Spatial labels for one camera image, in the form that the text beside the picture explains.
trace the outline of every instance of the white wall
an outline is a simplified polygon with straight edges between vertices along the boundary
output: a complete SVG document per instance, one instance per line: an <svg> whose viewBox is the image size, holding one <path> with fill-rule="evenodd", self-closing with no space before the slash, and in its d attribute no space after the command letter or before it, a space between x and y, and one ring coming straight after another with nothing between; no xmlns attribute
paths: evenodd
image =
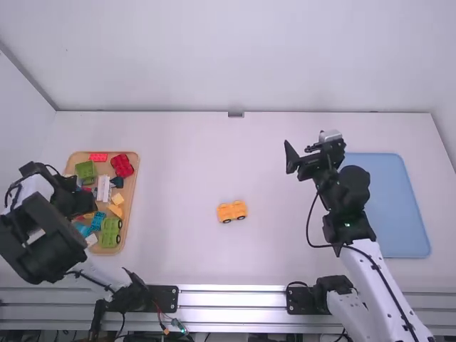
<svg viewBox="0 0 456 342"><path fill-rule="evenodd" d="M8 186L20 178L18 169L39 157L55 114L55 110L0 51L2 199Z"/></svg>
<svg viewBox="0 0 456 342"><path fill-rule="evenodd" d="M455 13L453 0L0 0L0 41L62 110L425 111L455 165Z"/></svg>

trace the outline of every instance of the blue mat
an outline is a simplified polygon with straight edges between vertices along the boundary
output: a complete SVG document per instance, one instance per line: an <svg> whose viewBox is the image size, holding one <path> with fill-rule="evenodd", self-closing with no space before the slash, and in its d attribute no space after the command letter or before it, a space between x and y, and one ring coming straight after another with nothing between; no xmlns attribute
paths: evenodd
<svg viewBox="0 0 456 342"><path fill-rule="evenodd" d="M371 175L366 214L383 256L428 257L428 235L403 159L394 153L346 153L341 168L346 165L360 166Z"/></svg>

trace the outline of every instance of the cable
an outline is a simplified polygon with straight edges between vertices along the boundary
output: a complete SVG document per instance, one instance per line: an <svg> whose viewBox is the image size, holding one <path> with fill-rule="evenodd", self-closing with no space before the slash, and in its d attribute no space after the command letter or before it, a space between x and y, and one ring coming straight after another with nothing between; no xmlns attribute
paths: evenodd
<svg viewBox="0 0 456 342"><path fill-rule="evenodd" d="M49 167L50 169L54 170L54 171L56 172L56 174L57 174L57 175L61 176L60 172L59 172L59 171L57 171L57 170L55 169L55 167L54 167L54 166L52 166L52 165L49 165L49 164L45 164L44 166L45 166L45 167Z"/></svg>
<svg viewBox="0 0 456 342"><path fill-rule="evenodd" d="M120 334L122 333L122 330L123 330L123 327L125 326L125 314L122 313L122 326L120 326L120 330L118 331L118 333L115 335L115 338L116 339L118 336L120 336Z"/></svg>
<svg viewBox="0 0 456 342"><path fill-rule="evenodd" d="M310 288L309 288L309 285L307 285L306 283L302 282L302 281L292 281L291 283L289 283L286 288L285 288L285 292L286 292L286 295L289 296L289 298L291 299L291 301L293 301L295 304L298 304L298 305L301 305L303 306L303 304L301 303L301 301L299 301L298 299L296 299L296 297L293 295L293 294L290 294L290 286L291 285L302 285L304 286L307 291L310 292Z"/></svg>
<svg viewBox="0 0 456 342"><path fill-rule="evenodd" d="M334 342L339 342L343 337L345 337L345 332L346 330L344 328L341 332L341 335L339 335L339 337L336 340L334 340Z"/></svg>
<svg viewBox="0 0 456 342"><path fill-rule="evenodd" d="M383 272L380 270L380 268L378 267L378 265L376 264L375 261L373 261L373 259L368 255L366 254L365 252L361 251L360 249L357 249L355 247L352 247L352 246L348 246L346 244L341 244L341 245L336 245L336 244L312 244L310 242L310 239L309 239L309 222L310 222L310 219L311 219L311 215L312 215L312 211L314 210L314 206L315 206L315 202L316 202L316 199L318 198L318 196L320 195L320 192L317 191L316 195L315 195L315 198L313 199L313 202L312 202L312 205L311 205L311 208L309 210L309 215L307 216L307 222L306 222L306 239L307 239L307 243L309 244L310 247L312 248L329 248L329 247L341 247L341 248L346 248L346 249L351 249L352 251L355 251L355 252L358 252L359 254L363 255L367 260L369 260L372 264L372 268L375 269L378 273L378 275L380 276L380 278L382 279L382 282L385 284L385 287L386 289L388 290L391 298L393 299L394 301L394 304L396 305L396 307L398 308L399 310L399 313L401 315L401 318L402 320L404 320L405 322L405 326L407 327L407 329L409 330L410 334L412 335L413 337L413 340L414 342L419 342L418 340L418 337L416 336L416 333L414 331L414 328L411 324L411 322L408 320L407 316L405 315L405 312L404 310L402 309L402 306L400 306L399 304L399 301L398 299L396 298L393 290L391 289L390 287L390 284L388 283L388 281L386 280L385 276L383 275Z"/></svg>
<svg viewBox="0 0 456 342"><path fill-rule="evenodd" d="M113 290L113 288L111 286L100 283L98 280L95 280L94 278L90 278L89 276L82 273L82 271L68 271L65 273L66 276L69 274L74 274L75 278L79 278L80 276L82 276L84 279L87 279L87 280L91 281L92 283L103 287L105 289L105 291L109 291L112 294L115 293L115 291Z"/></svg>

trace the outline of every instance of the red lego brick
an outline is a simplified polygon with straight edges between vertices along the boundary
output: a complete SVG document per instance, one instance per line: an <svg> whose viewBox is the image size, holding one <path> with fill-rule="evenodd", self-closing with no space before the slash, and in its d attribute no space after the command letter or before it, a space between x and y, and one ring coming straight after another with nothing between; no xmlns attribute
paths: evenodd
<svg viewBox="0 0 456 342"><path fill-rule="evenodd" d="M107 153L91 153L89 160L92 160L94 162L105 162L108 160L108 154Z"/></svg>
<svg viewBox="0 0 456 342"><path fill-rule="evenodd" d="M111 166L114 168L115 174L122 178L126 178L135 173L135 169L133 169L128 156L125 153L111 158Z"/></svg>

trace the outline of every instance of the wooden tray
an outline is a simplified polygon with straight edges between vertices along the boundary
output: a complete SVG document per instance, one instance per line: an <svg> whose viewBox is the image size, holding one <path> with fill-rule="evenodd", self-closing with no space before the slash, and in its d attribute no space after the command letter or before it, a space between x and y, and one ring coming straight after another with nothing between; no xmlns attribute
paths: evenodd
<svg viewBox="0 0 456 342"><path fill-rule="evenodd" d="M120 205L120 208L122 208L123 211L123 226L122 229L120 230L120 243L118 246L114 248L102 248L98 246L98 244L93 245L89 250L93 254L104 254L104 255L114 255L120 252L125 245L125 240L127 237L127 231L128 231L128 220L130 218L130 210L131 210L131 204L133 201L133 193L135 191L135 183L136 183L136 175L138 174L138 168L139 168L139 163L140 163L140 158L138 154L135 152L103 152L103 151L93 151L93 152L74 152L68 159L68 162L66 163L65 167L65 173L66 174L71 174L75 175L75 165L78 164L79 162L85 162L88 160L89 155L91 153L107 153L108 154L108 159L106 162L95 162L95 167L97 169L97 175L108 175L110 178L115 177L115 171L113 167L110 164L110 160L112 157L115 157L116 155L119 155L120 153L125 153L128 156L128 159L130 159L130 164L133 166L135 169L135 173L133 175L127 177L124 179L123 183L123 189L118 189L116 187L113 188L113 193L112 196L114 196L117 193L120 193L122 197L124 198L124 203ZM97 186L97 181L93 185L90 185L88 187L94 188ZM101 212L106 213L106 217L116 217L108 208L109 203L103 203L103 202L96 202L98 206L98 210ZM81 221L84 224L90 225L91 219L87 219L85 221Z"/></svg>

